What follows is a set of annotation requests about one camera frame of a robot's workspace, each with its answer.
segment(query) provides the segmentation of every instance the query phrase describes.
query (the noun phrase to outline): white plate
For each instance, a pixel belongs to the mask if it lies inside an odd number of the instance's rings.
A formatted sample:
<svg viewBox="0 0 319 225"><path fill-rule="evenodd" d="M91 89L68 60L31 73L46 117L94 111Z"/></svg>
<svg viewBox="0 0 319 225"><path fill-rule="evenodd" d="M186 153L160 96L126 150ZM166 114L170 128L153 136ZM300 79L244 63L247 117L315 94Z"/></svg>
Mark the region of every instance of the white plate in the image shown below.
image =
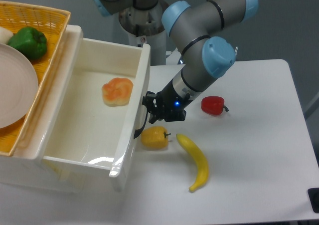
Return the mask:
<svg viewBox="0 0 319 225"><path fill-rule="evenodd" d="M38 91L31 62L16 49L0 44L0 128L22 118Z"/></svg>

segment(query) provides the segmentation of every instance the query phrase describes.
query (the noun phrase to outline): white table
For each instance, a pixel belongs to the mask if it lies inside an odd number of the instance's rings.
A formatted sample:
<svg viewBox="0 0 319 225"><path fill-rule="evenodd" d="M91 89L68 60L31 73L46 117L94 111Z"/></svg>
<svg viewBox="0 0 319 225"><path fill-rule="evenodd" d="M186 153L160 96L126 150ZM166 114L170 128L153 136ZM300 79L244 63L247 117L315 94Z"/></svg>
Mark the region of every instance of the white table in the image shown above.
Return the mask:
<svg viewBox="0 0 319 225"><path fill-rule="evenodd" d="M151 68L158 92L181 65ZM205 96L221 96L229 112L200 109ZM236 62L187 108L184 122L163 121L169 147L138 144L123 193L89 177L84 190L66 194L0 184L3 225L188 225L319 219L307 189L319 187L319 169L302 110L283 60ZM196 174L174 134L189 136L208 158L207 185L188 192Z"/></svg>

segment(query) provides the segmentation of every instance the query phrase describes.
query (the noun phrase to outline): wicker basket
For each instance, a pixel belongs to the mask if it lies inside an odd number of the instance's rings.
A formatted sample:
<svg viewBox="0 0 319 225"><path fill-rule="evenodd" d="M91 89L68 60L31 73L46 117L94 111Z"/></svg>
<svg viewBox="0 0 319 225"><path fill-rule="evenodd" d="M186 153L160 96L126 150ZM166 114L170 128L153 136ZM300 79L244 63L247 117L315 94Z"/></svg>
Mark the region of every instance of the wicker basket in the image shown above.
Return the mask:
<svg viewBox="0 0 319 225"><path fill-rule="evenodd" d="M0 1L1 27L16 33L23 27L32 26L43 32L47 38L47 53L41 59L31 61L39 82L39 89L33 105L23 118L0 129L0 155L13 155L24 130L28 126L29 117L33 115L39 102L70 16L71 13L65 10Z"/></svg>

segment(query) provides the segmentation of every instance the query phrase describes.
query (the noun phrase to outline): yellow banana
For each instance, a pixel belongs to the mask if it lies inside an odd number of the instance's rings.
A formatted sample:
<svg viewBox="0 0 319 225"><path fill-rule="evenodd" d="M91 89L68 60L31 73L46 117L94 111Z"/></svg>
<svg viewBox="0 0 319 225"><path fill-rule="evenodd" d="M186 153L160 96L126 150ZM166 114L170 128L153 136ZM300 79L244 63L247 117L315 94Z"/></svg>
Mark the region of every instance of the yellow banana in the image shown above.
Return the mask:
<svg viewBox="0 0 319 225"><path fill-rule="evenodd" d="M197 166L197 177L192 186L189 187L189 191L191 193L195 192L197 189L204 186L208 180L209 176L209 166L208 161L200 150L200 148L187 136L183 134L176 134L177 141L179 144L188 152L194 161L196 162Z"/></svg>

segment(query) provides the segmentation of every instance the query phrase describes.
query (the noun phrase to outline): black object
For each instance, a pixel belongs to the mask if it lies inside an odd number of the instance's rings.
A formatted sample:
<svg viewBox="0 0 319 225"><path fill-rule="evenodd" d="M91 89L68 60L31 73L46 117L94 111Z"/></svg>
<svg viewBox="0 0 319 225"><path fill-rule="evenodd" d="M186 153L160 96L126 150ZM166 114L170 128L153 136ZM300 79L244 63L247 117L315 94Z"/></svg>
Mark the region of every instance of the black object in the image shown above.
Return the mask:
<svg viewBox="0 0 319 225"><path fill-rule="evenodd" d="M139 135L141 135L141 133L143 132L145 125L146 125L146 121L148 120L148 111L146 111L146 116L145 116L145 120L144 120L144 124L140 129L136 129L134 132L134 139L136 139Z"/></svg>
<svg viewBox="0 0 319 225"><path fill-rule="evenodd" d="M184 54L186 53L186 51L191 48L194 44L196 44L197 42L199 42L202 39L207 39L210 38L210 36L208 34L206 35L202 35L200 37L197 37L196 39L193 39L187 46L185 46L185 48L183 49L183 51L181 52L181 57L184 56Z"/></svg>
<svg viewBox="0 0 319 225"><path fill-rule="evenodd" d="M183 104L185 101L175 101L176 104ZM146 106L150 113L149 122L155 123L157 120L164 119L166 122L184 121L186 118L186 111L184 109L173 109L164 103L161 93L147 92L143 97L142 104Z"/></svg>
<svg viewBox="0 0 319 225"><path fill-rule="evenodd" d="M308 189L308 195L313 211L319 214L319 188Z"/></svg>

